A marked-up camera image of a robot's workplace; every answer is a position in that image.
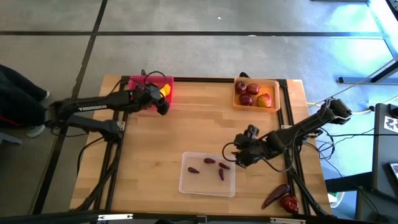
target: wooden tabletop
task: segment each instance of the wooden tabletop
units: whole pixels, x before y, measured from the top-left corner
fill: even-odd
[[[120,78],[106,75],[100,95],[108,94]],[[288,87],[297,123],[308,116],[303,84],[301,80],[288,80]],[[155,110],[129,115],[111,210],[289,216],[279,203],[261,209],[264,199],[278,185],[287,182],[285,173],[273,171],[265,162],[258,162],[247,169],[236,168],[236,194],[232,198],[178,191],[184,152],[220,155],[222,147],[233,141],[235,135],[242,133],[249,124],[257,126],[260,135],[279,128],[276,113],[234,109],[232,89],[232,83],[175,82],[173,102],[167,115],[161,116]],[[112,114],[110,110],[95,111],[94,119],[111,119]],[[87,142],[98,137],[98,133],[91,133]],[[99,142],[85,151],[71,208],[79,206],[96,185],[105,145]],[[304,146],[300,155],[308,189],[323,209],[331,213],[318,153]],[[271,160],[271,163],[284,168],[282,156]],[[102,207],[105,198],[106,194],[101,201]]]

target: white label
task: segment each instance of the white label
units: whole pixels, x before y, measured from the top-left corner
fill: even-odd
[[[398,119],[384,117],[384,129],[398,133]]]

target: table leg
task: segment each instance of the table leg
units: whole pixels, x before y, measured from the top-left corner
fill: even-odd
[[[344,178],[335,178],[325,180],[328,192],[345,192],[357,190],[357,186],[370,188],[372,181],[372,172],[356,174]]]

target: gray floor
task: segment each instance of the gray floor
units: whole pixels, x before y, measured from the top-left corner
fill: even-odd
[[[3,1],[0,30],[92,30],[100,4],[100,0]],[[374,0],[371,6],[383,12],[382,0]],[[378,32],[365,3],[309,0],[114,0],[106,7],[100,30]],[[49,104],[70,96],[88,39],[0,35],[0,63],[49,90],[52,96],[45,102]],[[97,37],[79,97],[97,95],[104,74],[133,75],[144,68],[187,77],[235,77],[245,71],[252,77],[301,79],[307,100],[319,101],[346,87],[336,83],[337,77],[364,77],[391,59],[382,38]],[[369,100],[384,101],[397,92],[396,86],[357,86],[339,98],[353,111],[361,111]],[[326,128],[331,133],[361,133],[372,128],[373,117],[356,115],[344,126]],[[24,138],[21,130],[1,131],[22,138],[24,145],[0,148],[0,216],[26,214],[54,137],[48,130],[36,139]],[[340,143],[332,164],[344,175],[370,170],[372,141],[356,137]],[[77,154],[84,143],[85,138],[65,142],[44,212],[68,209]],[[333,168],[322,165],[326,178],[335,177]],[[353,209],[352,198],[346,203]]]

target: apple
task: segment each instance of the apple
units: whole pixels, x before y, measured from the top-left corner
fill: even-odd
[[[237,93],[244,93],[244,91],[246,90],[246,84],[244,82],[236,82],[235,83],[235,91]]]
[[[246,88],[246,93],[249,93],[250,95],[257,95],[260,92],[260,86],[252,83],[248,84],[248,87]]]
[[[265,107],[265,108],[270,108],[272,105],[272,99],[268,95],[268,93],[265,93],[263,95],[260,95],[257,97],[257,105],[259,107]]]
[[[250,95],[248,94],[241,94],[239,96],[239,102],[241,103],[241,105],[243,106],[251,106],[253,105],[253,99],[251,98]]]

